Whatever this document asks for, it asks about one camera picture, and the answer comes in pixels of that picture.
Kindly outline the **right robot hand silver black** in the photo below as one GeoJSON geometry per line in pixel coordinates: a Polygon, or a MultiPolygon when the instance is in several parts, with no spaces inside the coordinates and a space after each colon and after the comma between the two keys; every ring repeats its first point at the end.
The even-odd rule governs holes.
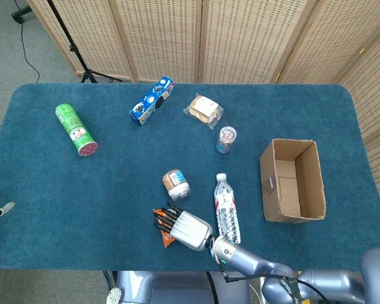
{"type": "Polygon", "coordinates": [[[153,210],[154,226],[194,251],[207,249],[213,238],[212,226],[169,201],[167,206],[153,210]]]}

